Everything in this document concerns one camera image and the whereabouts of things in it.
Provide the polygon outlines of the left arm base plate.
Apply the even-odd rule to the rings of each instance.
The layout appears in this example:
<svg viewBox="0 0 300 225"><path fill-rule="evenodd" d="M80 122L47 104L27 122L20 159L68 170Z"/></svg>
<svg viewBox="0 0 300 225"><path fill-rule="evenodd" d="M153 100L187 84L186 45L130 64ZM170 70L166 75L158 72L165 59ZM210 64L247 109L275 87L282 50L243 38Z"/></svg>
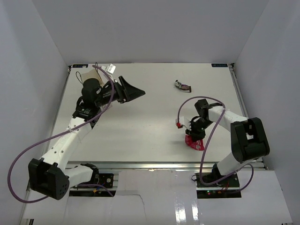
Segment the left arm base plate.
<svg viewBox="0 0 300 225"><path fill-rule="evenodd" d="M100 173L94 181L74 186L69 196L73 197L114 197L118 176L113 173Z"/></svg>

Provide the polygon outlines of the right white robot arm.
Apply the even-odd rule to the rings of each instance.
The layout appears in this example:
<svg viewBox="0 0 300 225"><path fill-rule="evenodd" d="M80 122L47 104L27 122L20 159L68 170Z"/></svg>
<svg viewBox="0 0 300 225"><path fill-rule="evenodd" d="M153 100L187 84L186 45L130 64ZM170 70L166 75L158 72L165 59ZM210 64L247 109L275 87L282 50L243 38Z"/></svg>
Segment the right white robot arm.
<svg viewBox="0 0 300 225"><path fill-rule="evenodd" d="M270 147L262 121L257 118L239 116L226 109L219 100L208 103L203 98L195 103L197 116L191 120L178 117L176 126L184 127L186 135L192 142L201 141L205 137L205 130L213 125L212 132L217 126L225 128L230 133L231 152L221 161L214 164L207 175L198 175L201 184L205 186L224 186L229 177L237 173L252 161L267 156Z"/></svg>

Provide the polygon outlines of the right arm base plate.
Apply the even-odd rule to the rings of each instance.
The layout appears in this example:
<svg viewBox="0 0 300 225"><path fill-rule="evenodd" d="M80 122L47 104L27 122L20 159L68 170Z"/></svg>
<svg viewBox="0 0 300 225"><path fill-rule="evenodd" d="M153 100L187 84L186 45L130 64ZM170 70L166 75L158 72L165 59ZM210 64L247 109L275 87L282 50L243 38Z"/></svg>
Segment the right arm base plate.
<svg viewBox="0 0 300 225"><path fill-rule="evenodd" d="M241 198L240 182L236 174L212 186L203 185L199 173L192 175L191 180L196 183L197 199Z"/></svg>

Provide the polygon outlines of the red candy packet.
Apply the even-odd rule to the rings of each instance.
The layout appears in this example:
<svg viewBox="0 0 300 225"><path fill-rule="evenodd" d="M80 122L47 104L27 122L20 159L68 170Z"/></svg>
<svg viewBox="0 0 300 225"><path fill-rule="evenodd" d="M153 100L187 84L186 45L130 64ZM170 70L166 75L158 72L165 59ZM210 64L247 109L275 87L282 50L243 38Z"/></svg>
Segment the red candy packet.
<svg viewBox="0 0 300 225"><path fill-rule="evenodd" d="M185 144L196 151L204 151L203 140L193 141L191 136L185 135Z"/></svg>

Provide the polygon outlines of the blue label corner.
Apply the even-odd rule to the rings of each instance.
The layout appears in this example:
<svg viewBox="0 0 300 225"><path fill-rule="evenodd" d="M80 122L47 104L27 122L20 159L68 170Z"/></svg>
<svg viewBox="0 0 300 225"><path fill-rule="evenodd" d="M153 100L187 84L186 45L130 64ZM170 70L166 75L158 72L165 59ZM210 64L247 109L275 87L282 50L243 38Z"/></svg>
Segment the blue label corner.
<svg viewBox="0 0 300 225"><path fill-rule="evenodd" d="M87 68L88 64L73 64L72 68Z"/></svg>
<svg viewBox="0 0 300 225"><path fill-rule="evenodd" d="M213 68L227 68L228 67L228 65L225 63L212 63L211 66Z"/></svg>

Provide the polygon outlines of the white coffee paper bag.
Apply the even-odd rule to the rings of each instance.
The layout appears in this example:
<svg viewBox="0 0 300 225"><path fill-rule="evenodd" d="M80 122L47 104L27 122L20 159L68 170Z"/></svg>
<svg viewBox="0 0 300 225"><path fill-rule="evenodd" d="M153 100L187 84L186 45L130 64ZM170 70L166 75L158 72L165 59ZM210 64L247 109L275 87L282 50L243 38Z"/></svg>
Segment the white coffee paper bag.
<svg viewBox="0 0 300 225"><path fill-rule="evenodd" d="M87 106L97 106L102 111L107 106L107 104L96 101L100 97L100 92L105 85L98 69L93 68L86 73L80 73L79 71L76 71L75 76L77 80L82 84L82 101Z"/></svg>

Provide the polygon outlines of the brown torn snack wrapper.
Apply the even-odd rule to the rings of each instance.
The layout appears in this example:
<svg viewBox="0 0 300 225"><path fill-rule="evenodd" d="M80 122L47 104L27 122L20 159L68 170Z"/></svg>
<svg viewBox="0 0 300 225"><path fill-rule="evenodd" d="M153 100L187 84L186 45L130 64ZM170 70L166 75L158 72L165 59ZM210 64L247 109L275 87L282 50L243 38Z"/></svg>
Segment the brown torn snack wrapper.
<svg viewBox="0 0 300 225"><path fill-rule="evenodd" d="M177 89L179 89L180 91L186 92L186 93L191 93L192 92L192 88L189 85L183 84L181 82L179 82L178 80L176 80L174 82L174 85Z"/></svg>

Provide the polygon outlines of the blue label right corner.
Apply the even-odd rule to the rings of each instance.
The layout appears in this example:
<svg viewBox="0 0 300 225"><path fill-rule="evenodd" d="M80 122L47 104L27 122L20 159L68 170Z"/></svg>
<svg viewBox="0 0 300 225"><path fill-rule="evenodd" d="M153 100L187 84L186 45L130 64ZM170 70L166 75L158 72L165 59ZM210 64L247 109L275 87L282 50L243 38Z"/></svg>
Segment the blue label right corner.
<svg viewBox="0 0 300 225"><path fill-rule="evenodd" d="M227 68L228 67L228 65L225 63L212 63L211 66L213 68Z"/></svg>

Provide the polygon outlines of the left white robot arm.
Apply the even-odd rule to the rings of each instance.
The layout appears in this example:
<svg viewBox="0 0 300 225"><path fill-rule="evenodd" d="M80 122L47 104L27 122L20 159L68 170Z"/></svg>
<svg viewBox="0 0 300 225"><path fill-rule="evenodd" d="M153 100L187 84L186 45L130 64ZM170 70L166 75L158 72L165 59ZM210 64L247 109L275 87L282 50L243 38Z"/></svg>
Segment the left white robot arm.
<svg viewBox="0 0 300 225"><path fill-rule="evenodd" d="M95 127L101 114L113 101L123 104L145 95L145 91L130 85L120 76L118 81L100 85L97 78L83 82L82 95L75 112L57 142L40 159L29 162L30 188L56 200L68 189L79 184L94 187L99 182L98 168L92 164L80 164L67 169L67 164L83 138Z"/></svg>

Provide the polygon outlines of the aluminium table frame rail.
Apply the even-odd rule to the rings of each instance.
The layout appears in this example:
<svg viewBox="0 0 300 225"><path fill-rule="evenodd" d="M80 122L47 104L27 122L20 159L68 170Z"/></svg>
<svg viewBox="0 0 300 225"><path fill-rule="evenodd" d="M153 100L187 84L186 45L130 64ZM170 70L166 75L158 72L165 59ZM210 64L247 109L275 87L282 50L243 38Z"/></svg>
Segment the aluminium table frame rail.
<svg viewBox="0 0 300 225"><path fill-rule="evenodd" d="M200 163L195 162L76 162L71 161L67 163L66 168L72 168L79 164L93 164L100 169L179 169L179 170L199 170ZM204 163L203 170L209 170L213 168L214 163ZM265 170L265 165L262 161L254 162L251 164L255 169Z"/></svg>

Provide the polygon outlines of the blue label left corner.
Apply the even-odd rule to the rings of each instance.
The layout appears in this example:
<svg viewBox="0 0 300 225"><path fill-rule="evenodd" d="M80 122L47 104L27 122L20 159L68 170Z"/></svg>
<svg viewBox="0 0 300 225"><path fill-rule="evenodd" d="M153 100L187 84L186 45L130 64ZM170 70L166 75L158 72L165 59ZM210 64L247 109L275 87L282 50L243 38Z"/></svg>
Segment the blue label left corner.
<svg viewBox="0 0 300 225"><path fill-rule="evenodd" d="M73 64L72 68L87 68L88 64Z"/></svg>

